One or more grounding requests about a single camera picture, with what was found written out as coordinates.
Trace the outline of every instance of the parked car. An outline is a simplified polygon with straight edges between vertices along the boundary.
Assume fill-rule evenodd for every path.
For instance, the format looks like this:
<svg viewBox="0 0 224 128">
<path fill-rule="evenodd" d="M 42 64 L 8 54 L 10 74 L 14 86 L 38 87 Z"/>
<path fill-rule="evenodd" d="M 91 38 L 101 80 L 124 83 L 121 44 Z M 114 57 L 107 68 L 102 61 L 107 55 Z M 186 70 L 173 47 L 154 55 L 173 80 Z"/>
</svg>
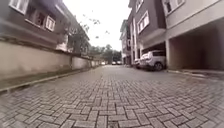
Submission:
<svg viewBox="0 0 224 128">
<path fill-rule="evenodd" d="M 117 64 L 117 62 L 115 62 L 115 61 L 112 62 L 112 65 L 116 65 L 116 64 Z"/>
<path fill-rule="evenodd" d="M 106 65 L 106 62 L 101 62 L 101 65 Z"/>
<path fill-rule="evenodd" d="M 121 65 L 122 63 L 121 63 L 121 61 L 117 61 L 117 65 Z"/>
<path fill-rule="evenodd" d="M 134 67 L 140 69 L 140 59 L 135 59 Z"/>
<path fill-rule="evenodd" d="M 155 50 L 141 56 L 140 67 L 144 69 L 152 69 L 161 71 L 166 67 L 166 53 L 164 51 Z"/>
</svg>

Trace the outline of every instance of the sky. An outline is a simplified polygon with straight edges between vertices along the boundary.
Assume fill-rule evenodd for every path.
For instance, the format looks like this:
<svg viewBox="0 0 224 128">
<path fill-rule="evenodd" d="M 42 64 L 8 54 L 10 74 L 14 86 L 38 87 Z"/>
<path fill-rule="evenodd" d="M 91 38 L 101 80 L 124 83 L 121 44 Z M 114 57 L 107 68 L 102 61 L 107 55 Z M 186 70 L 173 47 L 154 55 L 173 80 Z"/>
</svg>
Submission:
<svg viewBox="0 0 224 128">
<path fill-rule="evenodd" d="M 68 9 L 76 16 L 78 22 L 87 24 L 88 36 L 93 46 L 110 44 L 113 49 L 121 50 L 120 27 L 128 18 L 129 0 L 63 0 Z M 89 19 L 97 19 L 94 24 Z"/>
</svg>

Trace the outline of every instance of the tree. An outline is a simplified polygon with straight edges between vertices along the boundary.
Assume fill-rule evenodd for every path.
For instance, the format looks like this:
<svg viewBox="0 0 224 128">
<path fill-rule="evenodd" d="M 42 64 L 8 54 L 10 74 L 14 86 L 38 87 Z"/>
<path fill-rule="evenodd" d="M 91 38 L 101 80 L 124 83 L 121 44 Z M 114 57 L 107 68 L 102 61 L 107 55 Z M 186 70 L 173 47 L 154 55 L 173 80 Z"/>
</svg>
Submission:
<svg viewBox="0 0 224 128">
<path fill-rule="evenodd" d="M 88 52 L 89 42 L 88 36 L 81 26 L 77 30 L 68 36 L 68 49 L 72 53 L 82 54 Z"/>
</svg>

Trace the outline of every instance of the street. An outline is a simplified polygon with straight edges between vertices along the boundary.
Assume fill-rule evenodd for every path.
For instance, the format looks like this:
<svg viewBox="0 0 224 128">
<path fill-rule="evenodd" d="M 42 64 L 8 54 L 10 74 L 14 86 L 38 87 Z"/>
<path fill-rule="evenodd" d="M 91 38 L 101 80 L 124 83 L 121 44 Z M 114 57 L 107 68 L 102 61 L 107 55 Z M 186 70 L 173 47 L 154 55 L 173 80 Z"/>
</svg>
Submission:
<svg viewBox="0 0 224 128">
<path fill-rule="evenodd" d="M 0 96 L 7 128 L 224 128 L 224 82 L 104 66 Z"/>
</svg>

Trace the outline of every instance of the window frame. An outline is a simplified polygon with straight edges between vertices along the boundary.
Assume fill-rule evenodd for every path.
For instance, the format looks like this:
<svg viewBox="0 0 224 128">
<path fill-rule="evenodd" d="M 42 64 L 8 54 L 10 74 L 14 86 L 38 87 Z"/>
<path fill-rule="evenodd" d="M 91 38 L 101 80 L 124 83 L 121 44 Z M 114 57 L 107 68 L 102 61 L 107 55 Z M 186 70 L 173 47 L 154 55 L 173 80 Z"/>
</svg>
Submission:
<svg viewBox="0 0 224 128">
<path fill-rule="evenodd" d="M 145 22 L 145 17 L 148 18 L 148 24 L 144 25 L 143 28 L 140 30 L 140 25 L 142 22 Z M 140 34 L 148 25 L 150 24 L 150 19 L 149 19 L 149 11 L 147 10 L 141 17 L 141 19 L 137 23 L 137 30 L 138 34 Z"/>
<path fill-rule="evenodd" d="M 141 4 L 137 4 L 138 3 L 138 1 L 139 0 L 136 0 L 136 12 L 138 12 L 138 10 L 141 8 L 141 6 L 142 6 L 142 4 L 143 4 L 143 2 L 144 2 L 144 0 L 141 0 Z"/>
<path fill-rule="evenodd" d="M 24 5 L 24 10 L 20 10 L 20 9 L 19 9 L 19 6 L 20 6 L 22 0 L 18 0 L 18 4 L 16 5 L 16 7 L 13 5 L 14 0 L 10 0 L 10 2 L 9 2 L 9 6 L 10 6 L 11 8 L 13 8 L 14 10 L 18 11 L 19 13 L 22 13 L 23 15 L 25 15 L 30 0 L 26 0 L 26 1 L 27 1 L 27 2 L 26 2 L 25 5 Z"/>
<path fill-rule="evenodd" d="M 166 16 L 169 16 L 171 13 L 173 13 L 174 11 L 176 11 L 178 8 L 180 8 L 185 2 L 186 2 L 186 0 L 182 0 L 182 2 L 181 3 L 178 3 L 178 0 L 168 0 L 169 1 L 169 3 L 170 3 L 170 6 L 171 6 L 171 11 L 170 12 L 168 12 L 168 9 L 166 8 L 167 6 L 166 6 L 166 3 L 165 2 L 163 2 L 163 7 L 165 7 L 166 9 Z M 175 7 L 173 7 L 172 6 L 172 2 L 170 2 L 170 1 L 174 1 L 174 3 L 175 3 Z"/>
<path fill-rule="evenodd" d="M 54 29 L 55 29 L 55 24 L 56 24 L 56 21 L 53 19 L 53 18 L 51 18 L 50 16 L 47 16 L 47 19 L 46 19 L 46 24 L 45 24 L 45 27 L 48 29 L 48 30 L 50 30 L 50 31 L 54 31 Z"/>
</svg>

